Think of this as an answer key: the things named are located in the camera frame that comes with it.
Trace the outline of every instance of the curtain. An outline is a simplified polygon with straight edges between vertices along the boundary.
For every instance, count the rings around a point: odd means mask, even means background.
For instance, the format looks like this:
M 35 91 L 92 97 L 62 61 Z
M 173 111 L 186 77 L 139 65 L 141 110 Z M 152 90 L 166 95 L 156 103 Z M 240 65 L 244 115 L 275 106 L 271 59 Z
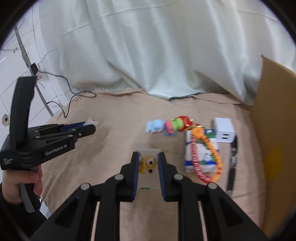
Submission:
M 252 105 L 261 55 L 296 69 L 292 39 L 259 0 L 50 0 L 48 5 L 60 69 L 75 86 L 140 87 L 164 99 L 227 91 Z

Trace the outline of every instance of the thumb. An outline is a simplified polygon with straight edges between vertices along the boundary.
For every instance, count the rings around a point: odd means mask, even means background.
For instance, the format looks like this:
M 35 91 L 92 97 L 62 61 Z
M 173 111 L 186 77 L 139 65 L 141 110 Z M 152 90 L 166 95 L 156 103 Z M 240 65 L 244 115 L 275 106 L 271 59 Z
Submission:
M 35 183 L 39 176 L 37 173 L 26 170 L 6 170 L 3 172 L 3 179 L 6 183 L 20 184 L 20 183 Z

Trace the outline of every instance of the hand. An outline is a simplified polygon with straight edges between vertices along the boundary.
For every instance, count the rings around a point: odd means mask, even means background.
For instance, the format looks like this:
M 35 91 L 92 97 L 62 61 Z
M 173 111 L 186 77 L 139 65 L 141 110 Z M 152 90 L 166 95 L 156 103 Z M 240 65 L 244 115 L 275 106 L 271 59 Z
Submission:
M 42 192 L 42 170 L 37 166 L 37 172 L 25 170 L 5 170 L 2 177 L 2 195 L 10 203 L 18 205 L 22 202 L 20 198 L 20 183 L 34 183 L 34 193 L 40 195 Z

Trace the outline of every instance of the black plug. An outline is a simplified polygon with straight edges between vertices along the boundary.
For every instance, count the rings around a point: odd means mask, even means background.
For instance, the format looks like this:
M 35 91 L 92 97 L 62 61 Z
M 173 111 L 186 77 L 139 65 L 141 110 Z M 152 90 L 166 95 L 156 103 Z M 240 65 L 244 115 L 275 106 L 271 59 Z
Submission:
M 37 65 L 35 63 L 31 64 L 30 71 L 31 71 L 32 76 L 35 76 L 37 74 L 38 67 L 37 67 Z

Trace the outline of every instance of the white tiled wall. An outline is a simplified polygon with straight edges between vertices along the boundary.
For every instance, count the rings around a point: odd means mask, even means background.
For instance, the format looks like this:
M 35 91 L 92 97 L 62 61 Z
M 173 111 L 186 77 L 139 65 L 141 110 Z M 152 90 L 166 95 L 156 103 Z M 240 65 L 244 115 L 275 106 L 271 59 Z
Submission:
M 47 20 L 51 21 L 49 8 L 46 6 L 49 2 L 49 0 L 37 2 L 19 20 L 17 27 L 31 63 L 36 63 L 41 71 L 61 74 L 59 48 L 56 39 L 52 37 L 53 33 L 48 30 L 46 24 Z M 15 31 L 12 30 L 0 50 L 0 120 L 4 114 L 10 115 L 16 80 L 20 76 L 25 76 L 26 70 L 27 67 L 22 59 Z M 38 73 L 37 85 L 47 102 L 54 100 L 65 106 L 72 97 L 68 92 L 69 87 L 66 81 L 62 78 Z M 53 113 L 61 111 L 54 103 L 50 103 L 49 107 Z M 49 119 L 50 114 L 35 90 L 29 114 L 29 126 L 43 125 Z M 0 122 L 0 147 L 8 133 L 9 127 L 4 127 Z

